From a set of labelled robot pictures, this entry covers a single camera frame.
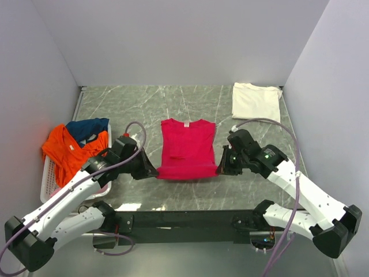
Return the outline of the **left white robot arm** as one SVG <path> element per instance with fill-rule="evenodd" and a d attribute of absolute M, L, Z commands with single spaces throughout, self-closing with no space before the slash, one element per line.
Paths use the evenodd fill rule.
<path fill-rule="evenodd" d="M 129 136 L 120 136 L 112 147 L 89 158 L 71 181 L 38 209 L 21 219 L 11 217 L 5 223 L 5 248 L 25 270 L 34 272 L 56 250 L 80 235 L 112 230 L 119 220 L 116 211 L 104 201 L 74 217 L 70 213 L 121 174 L 130 174 L 135 180 L 158 176 L 145 153 L 144 143 Z"/>

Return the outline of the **pink red t-shirt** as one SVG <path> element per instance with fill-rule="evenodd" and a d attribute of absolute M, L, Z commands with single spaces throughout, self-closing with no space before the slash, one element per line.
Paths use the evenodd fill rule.
<path fill-rule="evenodd" d="M 180 122 L 170 118 L 161 122 L 161 131 L 163 149 L 158 179 L 183 181 L 217 175 L 214 122 L 204 119 Z"/>

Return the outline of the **orange t-shirt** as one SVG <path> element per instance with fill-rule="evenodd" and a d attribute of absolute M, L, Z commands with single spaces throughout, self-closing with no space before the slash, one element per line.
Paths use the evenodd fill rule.
<path fill-rule="evenodd" d="M 109 135 L 106 130 L 100 132 L 96 140 L 81 147 L 63 124 L 55 127 L 42 145 L 43 158 L 54 163 L 57 185 L 62 188 L 75 176 L 86 161 L 108 147 Z"/>

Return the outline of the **folded white t-shirt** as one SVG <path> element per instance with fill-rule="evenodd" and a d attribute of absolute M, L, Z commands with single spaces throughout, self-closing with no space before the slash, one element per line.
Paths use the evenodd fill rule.
<path fill-rule="evenodd" d="M 232 90 L 232 118 L 280 119 L 279 101 L 283 91 L 278 87 L 260 87 L 251 83 L 234 83 Z"/>

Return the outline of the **black base beam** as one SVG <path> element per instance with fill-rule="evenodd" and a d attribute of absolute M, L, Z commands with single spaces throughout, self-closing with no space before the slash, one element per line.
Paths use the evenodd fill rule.
<path fill-rule="evenodd" d="M 252 210 L 119 211 L 99 231 L 126 235 L 137 244 L 233 242 L 248 244 L 250 233 L 282 231 Z"/>

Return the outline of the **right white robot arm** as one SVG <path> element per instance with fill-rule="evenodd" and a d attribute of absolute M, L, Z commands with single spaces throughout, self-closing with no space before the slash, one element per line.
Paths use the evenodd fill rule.
<path fill-rule="evenodd" d="M 326 256 L 336 259 L 357 234 L 362 211 L 325 193 L 297 170 L 297 165 L 274 145 L 260 147 L 251 134 L 233 127 L 223 147 L 219 175 L 241 175 L 244 169 L 259 174 L 293 197 L 304 211 L 292 212 L 264 200 L 253 210 L 251 223 L 259 230 L 286 228 L 312 240 Z"/>

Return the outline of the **dark blue t-shirt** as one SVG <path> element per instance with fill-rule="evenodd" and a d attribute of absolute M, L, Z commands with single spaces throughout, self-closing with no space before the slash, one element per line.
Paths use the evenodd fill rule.
<path fill-rule="evenodd" d="M 108 131 L 109 122 L 108 118 L 70 121 L 66 125 L 66 129 L 78 145 L 83 148 L 88 143 L 95 141 L 101 132 Z"/>

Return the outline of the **white plastic laundry basket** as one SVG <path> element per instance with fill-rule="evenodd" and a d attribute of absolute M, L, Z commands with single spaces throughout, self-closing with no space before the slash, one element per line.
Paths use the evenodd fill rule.
<path fill-rule="evenodd" d="M 108 124 L 107 132 L 109 135 L 108 147 L 110 147 L 112 145 L 110 123 Z M 52 197 L 61 188 L 57 185 L 55 181 L 55 174 L 54 174 L 55 163 L 48 157 L 43 158 L 43 161 L 44 161 L 44 169 L 43 169 L 40 199 L 42 203 L 45 203 L 47 200 L 50 199 L 50 197 Z"/>

